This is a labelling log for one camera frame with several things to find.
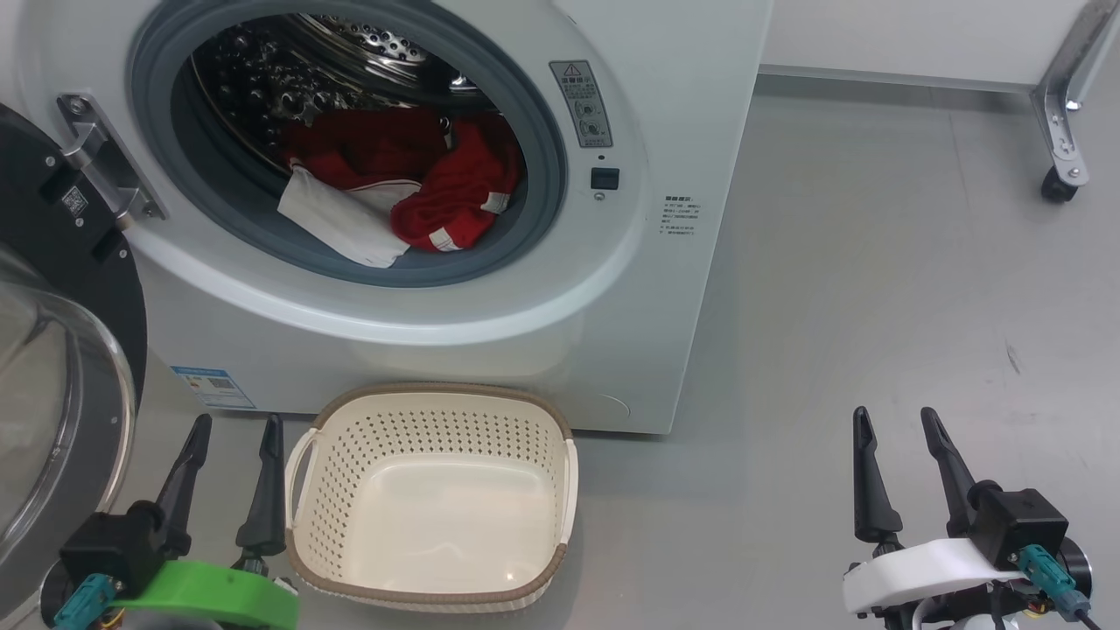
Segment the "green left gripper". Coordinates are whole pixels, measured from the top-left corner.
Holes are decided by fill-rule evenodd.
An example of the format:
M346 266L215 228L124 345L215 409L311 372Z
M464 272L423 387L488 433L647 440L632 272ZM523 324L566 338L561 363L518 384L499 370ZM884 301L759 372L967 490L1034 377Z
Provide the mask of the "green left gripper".
M188 524L193 490L207 462L212 421L208 414L193 420L157 499L131 504L131 518L140 525L139 548L144 556L185 556L192 552ZM297 592L283 582L260 577L269 573L267 558L284 553L284 424L279 415L268 415L256 454L261 467L255 495L235 536L241 554L233 569L215 563L169 560L140 594L116 597L113 606L227 626L297 630Z

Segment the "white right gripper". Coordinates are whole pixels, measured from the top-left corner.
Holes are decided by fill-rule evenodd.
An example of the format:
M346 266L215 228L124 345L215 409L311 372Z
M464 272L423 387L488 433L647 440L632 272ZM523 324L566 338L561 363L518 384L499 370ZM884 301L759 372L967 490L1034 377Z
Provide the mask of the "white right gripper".
M948 428L931 407L920 410L928 454L937 463L948 500L949 537L981 532L992 537L997 520L984 502L1002 487L976 479ZM875 546L871 560L856 563L843 575L847 613L887 619L921 630L948 615L948 630L1019 630L1019 617L1032 610L1033 589L1019 569L996 569L967 538L942 538L904 548L900 515L893 510L876 451L871 414L853 411L853 535Z

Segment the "dark round washing machine door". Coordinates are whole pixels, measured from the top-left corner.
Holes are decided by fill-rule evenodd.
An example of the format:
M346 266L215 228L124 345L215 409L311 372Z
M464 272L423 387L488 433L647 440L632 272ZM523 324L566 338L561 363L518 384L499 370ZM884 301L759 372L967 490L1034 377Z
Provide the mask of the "dark round washing machine door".
M144 391L144 294L108 200L0 104L0 619L123 483Z

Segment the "red and white garment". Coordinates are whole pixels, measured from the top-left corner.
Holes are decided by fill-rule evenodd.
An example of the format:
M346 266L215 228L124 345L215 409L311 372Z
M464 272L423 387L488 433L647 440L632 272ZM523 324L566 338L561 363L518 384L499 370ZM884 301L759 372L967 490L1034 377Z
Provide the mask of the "red and white garment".
M334 110L293 122L279 151L279 213L349 262L388 269L408 252L472 249L524 175L508 120L432 108Z

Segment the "cream perforated laundry basket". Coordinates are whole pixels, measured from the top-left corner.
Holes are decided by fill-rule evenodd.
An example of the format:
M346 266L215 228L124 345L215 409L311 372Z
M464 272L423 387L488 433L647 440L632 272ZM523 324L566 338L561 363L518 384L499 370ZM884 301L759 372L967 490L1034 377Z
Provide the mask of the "cream perforated laundry basket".
M413 613L512 613L542 597L578 504L556 404L405 382L332 400L284 463L284 547L317 592Z

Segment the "white washing machine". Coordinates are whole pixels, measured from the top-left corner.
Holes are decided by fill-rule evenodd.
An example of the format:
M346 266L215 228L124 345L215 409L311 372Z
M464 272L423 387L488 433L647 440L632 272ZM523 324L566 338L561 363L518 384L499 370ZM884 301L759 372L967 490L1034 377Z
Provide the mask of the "white washing machine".
M223 368L248 413L367 385L523 389L584 430L668 434L774 0L0 0L0 103L57 143L88 93L165 220L137 220L149 346ZM408 46L505 115L528 178L476 247L349 262L277 212L284 175L214 111L204 45L251 25L305 61ZM581 148L550 61L588 61L613 147Z

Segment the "silver door hinge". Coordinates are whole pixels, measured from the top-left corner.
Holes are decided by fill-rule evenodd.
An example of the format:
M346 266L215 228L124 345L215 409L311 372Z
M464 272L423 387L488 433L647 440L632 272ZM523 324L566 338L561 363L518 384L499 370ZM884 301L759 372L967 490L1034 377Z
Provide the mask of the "silver door hinge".
M97 191L116 226L124 230L137 221L167 219L151 180L95 98L88 93L60 93L56 104L73 133L73 141L63 150L64 159Z

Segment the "blue energy label sticker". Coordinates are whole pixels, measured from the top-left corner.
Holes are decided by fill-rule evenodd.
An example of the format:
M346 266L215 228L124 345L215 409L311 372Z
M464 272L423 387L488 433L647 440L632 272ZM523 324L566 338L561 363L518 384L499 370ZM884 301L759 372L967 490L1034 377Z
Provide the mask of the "blue energy label sticker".
M192 393L199 398L200 404L216 410L256 410L248 395L237 386L235 379L223 368L200 368L171 365L175 376L179 376Z

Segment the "grey warning sticker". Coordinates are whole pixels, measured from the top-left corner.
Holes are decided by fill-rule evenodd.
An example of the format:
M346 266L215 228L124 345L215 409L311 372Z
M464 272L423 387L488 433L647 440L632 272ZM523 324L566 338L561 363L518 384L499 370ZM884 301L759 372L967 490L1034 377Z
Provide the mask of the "grey warning sticker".
M591 64L588 61L550 61L549 70L563 93L577 143L581 148L612 148L612 124Z

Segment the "metal frame leg with caster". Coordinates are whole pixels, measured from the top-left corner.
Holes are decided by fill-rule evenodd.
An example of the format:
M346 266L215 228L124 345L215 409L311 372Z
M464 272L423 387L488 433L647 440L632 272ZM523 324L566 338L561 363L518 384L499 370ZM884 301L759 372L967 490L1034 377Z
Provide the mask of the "metal frame leg with caster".
M1089 182L1088 164L1068 115L1083 110L1088 91L1116 36L1120 0L1088 0L1081 8L1049 67L1032 89L1032 108L1049 151L1051 167L1039 194L1054 204L1068 203Z

